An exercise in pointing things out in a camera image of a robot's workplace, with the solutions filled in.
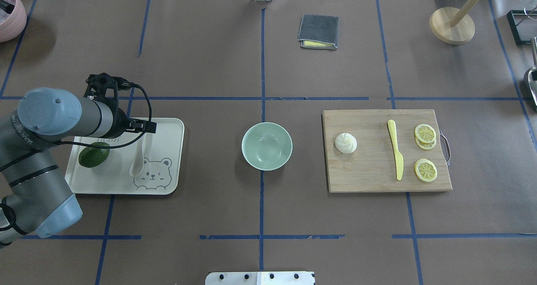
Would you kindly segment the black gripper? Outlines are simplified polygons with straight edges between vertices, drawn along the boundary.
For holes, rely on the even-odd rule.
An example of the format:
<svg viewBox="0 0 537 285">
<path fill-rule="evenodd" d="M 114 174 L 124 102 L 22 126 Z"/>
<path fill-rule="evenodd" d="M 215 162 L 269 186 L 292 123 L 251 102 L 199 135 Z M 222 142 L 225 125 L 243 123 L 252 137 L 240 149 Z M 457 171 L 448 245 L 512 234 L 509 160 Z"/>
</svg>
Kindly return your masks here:
<svg viewBox="0 0 537 285">
<path fill-rule="evenodd" d="M 156 122 L 137 118 L 122 119 L 122 133 L 151 133 L 157 130 Z"/>
</svg>

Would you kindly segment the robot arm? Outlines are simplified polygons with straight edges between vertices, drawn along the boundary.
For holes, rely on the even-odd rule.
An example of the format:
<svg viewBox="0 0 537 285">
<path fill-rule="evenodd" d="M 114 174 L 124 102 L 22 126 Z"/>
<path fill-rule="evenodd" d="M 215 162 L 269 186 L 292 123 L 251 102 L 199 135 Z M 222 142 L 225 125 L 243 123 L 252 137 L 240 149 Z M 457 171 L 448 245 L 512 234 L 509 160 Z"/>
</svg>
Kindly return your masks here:
<svg viewBox="0 0 537 285">
<path fill-rule="evenodd" d="M 82 209 L 50 150 L 68 136 L 116 138 L 124 132 L 155 133 L 151 120 L 127 118 L 106 88 L 88 87 L 83 97 L 63 89 L 29 91 L 1 118 L 1 173 L 12 194 L 1 199 L 1 247 L 29 233 L 40 238 L 71 227 Z"/>
</svg>

